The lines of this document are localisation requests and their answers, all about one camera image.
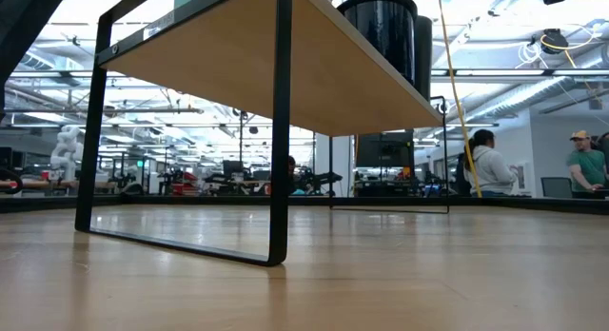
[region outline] man in green shirt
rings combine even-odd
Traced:
[[[571,141],[575,150],[569,155],[567,165],[573,180],[573,198],[604,199],[600,190],[605,186],[607,167],[605,155],[590,146],[590,136],[586,131],[574,132]]]

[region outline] office chair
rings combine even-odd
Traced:
[[[571,179],[561,177],[541,178],[543,196],[549,198],[572,199]]]

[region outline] baseball cap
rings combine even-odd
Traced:
[[[588,133],[586,132],[586,130],[580,130],[580,131],[576,131],[574,133],[571,134],[571,138],[569,139],[570,141],[573,140],[577,140],[577,139],[589,139],[590,136],[588,136]]]

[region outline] white robot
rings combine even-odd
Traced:
[[[65,181],[75,179],[76,161],[83,159],[83,144],[76,140],[78,134],[78,127],[62,127],[61,132],[57,134],[57,146],[50,154],[51,169],[63,168]]]

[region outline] black cylindrical container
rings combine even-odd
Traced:
[[[427,102],[431,90],[432,22],[419,16],[415,21],[415,85]]]
[[[348,0],[338,10],[411,84],[415,85],[415,20],[411,0]]]

